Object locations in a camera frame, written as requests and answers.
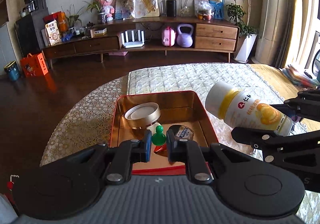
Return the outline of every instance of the red candy wrapper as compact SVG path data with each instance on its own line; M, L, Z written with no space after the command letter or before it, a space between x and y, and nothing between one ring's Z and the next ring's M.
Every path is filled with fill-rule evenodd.
M161 152L161 151L167 151L167 144L163 144L162 146L156 146L155 150L153 150L154 153Z

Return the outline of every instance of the wooden floor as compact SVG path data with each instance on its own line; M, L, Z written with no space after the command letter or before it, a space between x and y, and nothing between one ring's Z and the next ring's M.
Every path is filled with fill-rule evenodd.
M0 79L0 193L11 174L39 166L57 124L84 96L140 68L193 62L227 62L228 54L191 51L132 52L126 56L78 56L58 60L46 77Z

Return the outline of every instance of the black speaker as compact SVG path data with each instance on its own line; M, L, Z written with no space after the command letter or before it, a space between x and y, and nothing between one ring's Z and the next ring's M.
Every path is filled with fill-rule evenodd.
M177 16L177 1L167 0L167 17Z

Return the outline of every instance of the tv cabinet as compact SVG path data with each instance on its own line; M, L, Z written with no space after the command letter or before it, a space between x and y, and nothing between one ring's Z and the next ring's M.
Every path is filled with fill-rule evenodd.
M163 23L172 27L180 23L192 24L195 27L193 33L193 45L189 48L183 48L175 44L168 47L163 46L161 39L154 39L145 42L145 45L137 48L122 47L121 32L136 28L139 23ZM103 54L108 52L135 52L135 51L208 51L223 52L230 54L236 51L239 28L225 20L206 21L194 17L148 17L140 19L113 20L106 24L97 25L97 27L107 28L107 34L97 38L81 39L74 37L66 43L58 43L43 49L43 55L52 65L52 59L79 56L87 54L100 54L101 62Z

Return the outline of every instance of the orange box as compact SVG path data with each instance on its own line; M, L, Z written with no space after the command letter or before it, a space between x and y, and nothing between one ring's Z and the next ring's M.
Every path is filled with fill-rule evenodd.
M42 53L28 54L27 57L20 60L20 64L26 77L41 76L48 73Z

